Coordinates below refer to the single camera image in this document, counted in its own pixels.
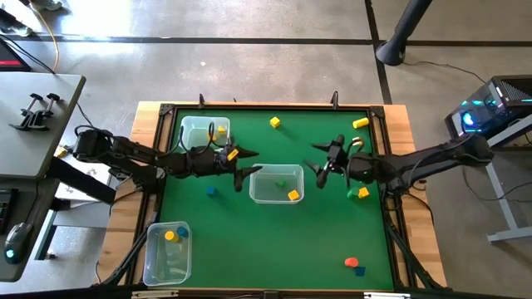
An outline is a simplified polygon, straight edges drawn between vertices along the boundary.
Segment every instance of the plastic bin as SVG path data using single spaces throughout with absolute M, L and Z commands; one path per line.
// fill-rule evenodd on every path
M 185 116 L 181 120 L 183 126 L 183 145 L 190 150 L 193 146 L 206 146 L 209 143 L 208 132 L 209 124 L 214 123 L 214 141 L 217 145 L 224 145 L 229 138 L 230 123 L 229 119 L 225 117 L 208 117 L 208 116 Z M 226 130 L 225 135 L 218 133 L 218 128 L 222 127 Z
M 249 197 L 255 203 L 296 204 L 303 199 L 303 167 L 296 164 L 254 164 L 263 168 L 249 178 Z M 299 199 L 290 200 L 288 193 L 297 190 Z
M 185 227 L 187 238 L 180 237 L 178 243 L 167 241 L 167 231 L 177 232 Z M 142 280 L 149 287 L 177 285 L 190 277 L 192 267 L 192 232 L 186 222 L 153 223 L 148 228 L 146 255 Z

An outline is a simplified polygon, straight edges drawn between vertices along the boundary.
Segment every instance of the green table surface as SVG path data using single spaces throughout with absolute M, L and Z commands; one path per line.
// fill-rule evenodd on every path
M 363 112 L 179 110 L 176 128 L 187 115 L 229 118 L 236 143 L 260 153 L 239 159 L 239 167 L 301 164 L 305 190 L 294 205 L 257 204 L 249 197 L 249 179 L 236 193 L 230 174 L 168 178 L 160 221 L 186 221 L 192 232 L 191 276 L 180 287 L 393 289 L 377 185 L 366 186 L 365 199 L 348 199 L 342 176 L 329 175 L 318 189 L 315 174 L 303 164 L 303 159 L 324 164 L 326 153 L 310 144 L 328 143 L 338 134 L 346 140 L 359 136 L 363 151 L 372 151 L 369 127 L 352 127 Z M 281 120 L 277 129 L 269 124 L 274 116 Z M 218 190 L 213 198 L 207 196 L 209 186 Z M 352 188 L 362 186 L 352 181 Z M 358 258 L 365 276 L 344 266 L 347 257 Z

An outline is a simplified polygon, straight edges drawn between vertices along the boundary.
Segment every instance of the black stand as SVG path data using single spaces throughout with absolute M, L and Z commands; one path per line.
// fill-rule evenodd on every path
M 389 66 L 399 66 L 405 61 L 406 41 L 414 32 L 432 0 L 410 0 L 397 23 L 393 37 L 377 48 L 377 59 Z
M 57 157 L 52 158 L 47 176 L 59 179 L 64 184 L 104 203 L 112 204 L 115 201 L 116 191 L 113 188 L 92 178 L 90 175 L 83 174 Z

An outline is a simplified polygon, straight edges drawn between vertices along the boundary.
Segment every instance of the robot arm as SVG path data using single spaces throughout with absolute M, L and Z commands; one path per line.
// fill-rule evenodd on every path
M 328 153 L 327 163 L 322 168 L 317 164 L 305 161 L 316 173 L 317 185 L 323 188 L 329 173 L 342 174 L 349 179 L 369 184 L 376 180 L 390 184 L 391 191 L 408 190 L 414 182 L 430 175 L 440 173 L 458 165 L 487 165 L 493 153 L 484 137 L 479 135 L 463 135 L 458 139 L 404 155 L 379 155 L 356 152 L 349 154 L 352 146 L 361 146 L 360 139 L 354 139 L 343 149 L 344 137 L 339 135 L 328 145 L 313 145 L 314 148 Z
M 111 167 L 109 172 L 118 179 L 131 177 L 137 187 L 153 190 L 163 174 L 185 179 L 189 176 L 233 174 L 234 189 L 242 190 L 244 178 L 261 167 L 237 169 L 240 158 L 254 157 L 259 153 L 234 145 L 232 140 L 214 149 L 210 146 L 194 147 L 185 153 L 162 153 L 159 150 L 132 142 L 126 137 L 89 127 L 77 133 L 73 155 L 86 163 L 103 163 Z

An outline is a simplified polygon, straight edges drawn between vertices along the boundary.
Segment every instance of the concrete floor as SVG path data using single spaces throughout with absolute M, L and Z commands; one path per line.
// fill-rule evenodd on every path
M 380 38 L 392 34 L 406 2 L 372 0 Z M 64 12 L 45 13 L 56 34 L 371 38 L 363 0 L 69 0 L 66 6 Z M 531 12 L 528 0 L 435 0 L 412 39 L 531 41 Z M 43 31 L 31 14 L 23 19 Z M 20 44 L 53 64 L 50 42 Z M 59 72 L 87 78 L 80 100 L 86 113 L 117 135 L 130 133 L 140 100 L 196 100 L 200 92 L 207 100 L 327 102 L 338 90 L 341 103 L 382 103 L 372 46 L 61 42 L 60 50 Z M 485 80 L 532 74 L 528 47 L 408 47 L 406 60 L 449 63 Z M 443 118 L 480 86 L 471 75 L 437 66 L 403 65 L 386 72 L 392 101 L 407 106 L 419 149 L 449 138 Z M 75 141 L 72 129 L 81 123 L 76 112 L 63 143 Z M 468 174 L 475 189 L 495 196 L 482 172 L 468 169 Z M 501 176 L 508 186 L 532 179 L 511 171 Z M 528 199 L 530 191 L 513 196 Z M 532 238 L 487 242 L 487 233 L 507 229 L 498 203 L 471 196 L 458 169 L 431 177 L 427 195 L 450 287 L 532 297 Z M 521 206 L 532 215 L 532 204 Z M 0 292 L 90 285 L 103 236 L 84 228 L 58 230 L 52 251 L 60 260 L 30 262 L 22 280 L 0 284 Z

